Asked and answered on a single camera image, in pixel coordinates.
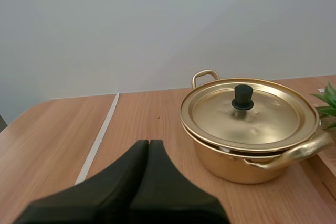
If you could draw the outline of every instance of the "green plant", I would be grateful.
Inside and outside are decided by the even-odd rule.
[[[325,102],[329,106],[318,108],[320,112],[320,117],[325,118],[327,116],[336,117],[336,90],[335,88],[328,82],[326,89],[324,90],[324,94],[311,94],[312,96],[320,99]],[[330,124],[327,128],[335,128],[336,123]]]

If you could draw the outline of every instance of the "pot lid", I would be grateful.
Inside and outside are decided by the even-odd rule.
[[[196,87],[204,72],[217,80]],[[317,110],[285,86],[219,79],[212,70],[200,73],[180,113],[185,128],[208,143],[246,152],[281,151],[311,138],[318,127]]]

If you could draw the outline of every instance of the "brass pot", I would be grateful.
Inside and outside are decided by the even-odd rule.
[[[196,86],[210,74],[215,81]],[[300,94],[257,79],[220,79],[213,70],[197,73],[180,116],[203,165],[237,183],[274,179],[298,161],[334,141],[319,131],[317,110]]]

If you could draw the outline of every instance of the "wooden table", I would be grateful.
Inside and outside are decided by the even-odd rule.
[[[327,80],[336,83],[336,76],[278,82],[323,105],[308,94]],[[259,185],[234,184],[209,173],[180,125],[178,110],[189,90],[121,94],[87,178],[137,140],[162,139],[175,166],[218,197],[232,223],[336,223],[336,200],[308,161]],[[101,95],[40,104],[0,134],[0,223],[11,223],[33,199],[74,185],[113,99]]]

